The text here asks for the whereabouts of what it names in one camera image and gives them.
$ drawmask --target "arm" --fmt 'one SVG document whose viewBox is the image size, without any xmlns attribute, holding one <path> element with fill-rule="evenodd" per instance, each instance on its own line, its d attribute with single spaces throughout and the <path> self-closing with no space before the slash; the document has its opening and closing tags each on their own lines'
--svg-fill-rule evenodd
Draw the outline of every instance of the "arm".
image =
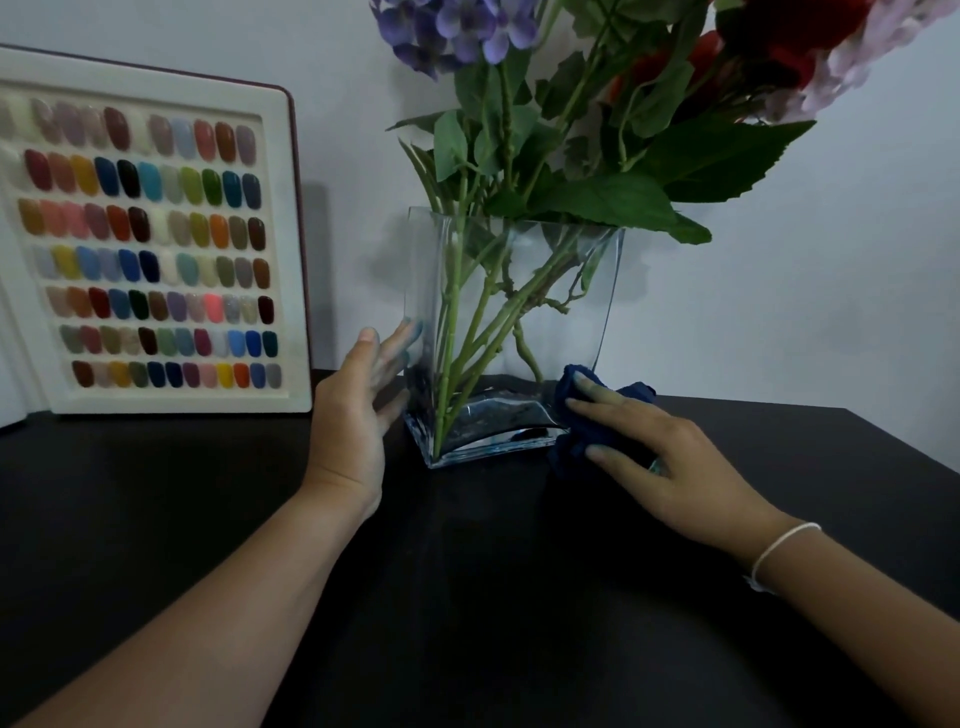
<svg viewBox="0 0 960 728">
<path fill-rule="evenodd" d="M 654 517 L 693 541 L 720 548 L 749 570 L 780 535 L 802 523 L 755 491 L 694 423 L 578 378 L 593 402 L 568 400 L 655 451 L 663 475 L 621 452 L 587 456 Z M 764 560 L 757 580 L 834 641 L 924 725 L 960 720 L 960 623 L 835 543 L 807 529 Z"/>
<path fill-rule="evenodd" d="M 416 328 L 365 329 L 317 388 L 300 490 L 223 564 L 19 728 L 258 726 L 341 551 L 379 503 L 382 436 L 406 403 L 372 403 Z"/>
</svg>

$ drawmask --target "black tabletop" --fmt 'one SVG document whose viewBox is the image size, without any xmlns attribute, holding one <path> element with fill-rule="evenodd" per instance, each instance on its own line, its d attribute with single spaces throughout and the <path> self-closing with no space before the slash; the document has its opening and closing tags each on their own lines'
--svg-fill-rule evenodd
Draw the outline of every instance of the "black tabletop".
<svg viewBox="0 0 960 728">
<path fill-rule="evenodd" d="M 839 409 L 662 398 L 776 505 L 960 616 L 960 475 Z M 0 431 L 0 724 L 79 674 L 297 488 L 306 417 Z M 902 722 L 720 554 L 543 451 L 439 472 L 400 428 L 270 726 Z"/>
</svg>

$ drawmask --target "glass vase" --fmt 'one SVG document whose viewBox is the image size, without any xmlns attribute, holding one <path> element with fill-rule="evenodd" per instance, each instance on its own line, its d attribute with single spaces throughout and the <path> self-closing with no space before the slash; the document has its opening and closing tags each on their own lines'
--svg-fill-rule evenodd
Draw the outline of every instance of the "glass vase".
<svg viewBox="0 0 960 728">
<path fill-rule="evenodd" d="M 410 210 L 405 416 L 429 468 L 552 445 L 567 364 L 594 367 L 623 230 Z"/>
</svg>

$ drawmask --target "brown nail sample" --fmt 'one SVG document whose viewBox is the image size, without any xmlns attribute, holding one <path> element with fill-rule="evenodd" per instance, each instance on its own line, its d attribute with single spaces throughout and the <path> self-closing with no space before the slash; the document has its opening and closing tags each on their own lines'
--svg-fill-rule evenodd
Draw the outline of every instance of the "brown nail sample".
<svg viewBox="0 0 960 728">
<path fill-rule="evenodd" d="M 114 107 L 104 109 L 104 121 L 107 122 L 107 134 L 113 146 L 121 152 L 130 149 L 130 127 L 127 125 L 127 117 L 123 111 Z"/>
</svg>

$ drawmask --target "nail color swatch chart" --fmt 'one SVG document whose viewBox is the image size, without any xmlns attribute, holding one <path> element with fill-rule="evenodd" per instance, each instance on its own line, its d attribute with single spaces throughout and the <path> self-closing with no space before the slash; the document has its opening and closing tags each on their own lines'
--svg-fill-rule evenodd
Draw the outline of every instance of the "nail color swatch chart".
<svg viewBox="0 0 960 728">
<path fill-rule="evenodd" d="M 282 89 L 0 48 L 0 285 L 62 413 L 310 408 Z"/>
</svg>

